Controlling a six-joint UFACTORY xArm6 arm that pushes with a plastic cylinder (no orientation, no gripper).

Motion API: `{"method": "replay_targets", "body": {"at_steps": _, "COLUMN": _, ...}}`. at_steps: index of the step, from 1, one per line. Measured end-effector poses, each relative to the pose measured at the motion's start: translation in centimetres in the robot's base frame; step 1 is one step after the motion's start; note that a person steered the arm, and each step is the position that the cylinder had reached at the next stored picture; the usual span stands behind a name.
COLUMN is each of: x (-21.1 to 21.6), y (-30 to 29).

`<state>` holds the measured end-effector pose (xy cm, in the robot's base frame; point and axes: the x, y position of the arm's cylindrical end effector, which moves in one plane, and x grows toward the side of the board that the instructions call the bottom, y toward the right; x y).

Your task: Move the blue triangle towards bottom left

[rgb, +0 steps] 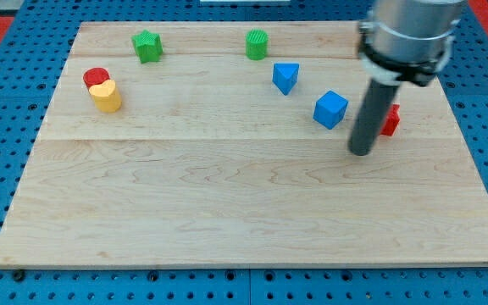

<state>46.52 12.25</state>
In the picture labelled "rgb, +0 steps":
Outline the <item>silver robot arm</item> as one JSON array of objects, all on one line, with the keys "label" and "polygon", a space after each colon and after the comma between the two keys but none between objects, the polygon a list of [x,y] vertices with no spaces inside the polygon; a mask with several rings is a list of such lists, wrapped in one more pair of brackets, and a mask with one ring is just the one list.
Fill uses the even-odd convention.
[{"label": "silver robot arm", "polygon": [[466,0],[376,0],[358,23],[358,57],[384,86],[427,86],[448,63]]}]

